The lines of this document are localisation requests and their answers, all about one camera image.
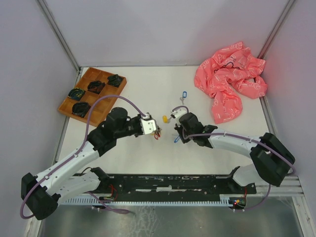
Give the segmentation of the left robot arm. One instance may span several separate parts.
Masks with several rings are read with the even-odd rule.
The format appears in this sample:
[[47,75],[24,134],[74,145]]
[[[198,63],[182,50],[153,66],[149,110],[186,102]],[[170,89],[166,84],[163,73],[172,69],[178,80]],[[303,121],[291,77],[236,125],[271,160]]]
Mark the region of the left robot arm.
[[70,198],[94,190],[105,192],[109,180],[102,169],[93,168],[79,177],[74,174],[116,146],[119,138],[148,135],[156,130],[157,124],[150,114],[130,118],[126,109],[113,108],[103,122],[86,134],[82,145],[72,154],[37,175],[27,173],[22,177],[20,216],[27,219],[23,213],[27,206],[32,217],[43,220]]

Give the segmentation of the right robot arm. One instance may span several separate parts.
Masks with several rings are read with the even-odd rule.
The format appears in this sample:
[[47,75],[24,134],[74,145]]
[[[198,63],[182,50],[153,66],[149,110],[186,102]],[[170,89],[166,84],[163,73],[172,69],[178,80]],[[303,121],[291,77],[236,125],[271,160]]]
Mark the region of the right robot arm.
[[176,121],[174,128],[183,143],[193,141],[201,147],[227,150],[252,161],[231,172],[226,183],[232,193],[259,181],[278,187],[295,171],[294,156],[274,134],[265,133],[258,137],[230,133],[214,125],[203,125],[196,115],[183,110],[173,111],[171,117]]

